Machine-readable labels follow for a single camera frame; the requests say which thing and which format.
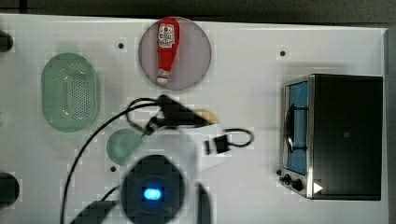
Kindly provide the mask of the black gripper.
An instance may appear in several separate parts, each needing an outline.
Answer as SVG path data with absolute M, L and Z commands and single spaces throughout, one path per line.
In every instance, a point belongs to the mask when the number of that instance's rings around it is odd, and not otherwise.
M 160 108 L 163 118 L 151 118 L 144 129 L 146 135 L 151 135 L 162 127 L 192 126 L 198 128 L 210 125 L 208 120 L 167 95 L 160 95 L 155 100 L 155 105 Z

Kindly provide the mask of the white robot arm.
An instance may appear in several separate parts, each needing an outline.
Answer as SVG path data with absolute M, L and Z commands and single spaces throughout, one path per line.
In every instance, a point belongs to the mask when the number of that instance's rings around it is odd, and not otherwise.
M 116 214 L 121 224 L 215 224 L 201 172 L 225 162 L 227 135 L 164 94 L 154 104 L 163 115 L 150 119 L 126 162 L 119 198 L 89 204 L 70 224 L 109 224 Z

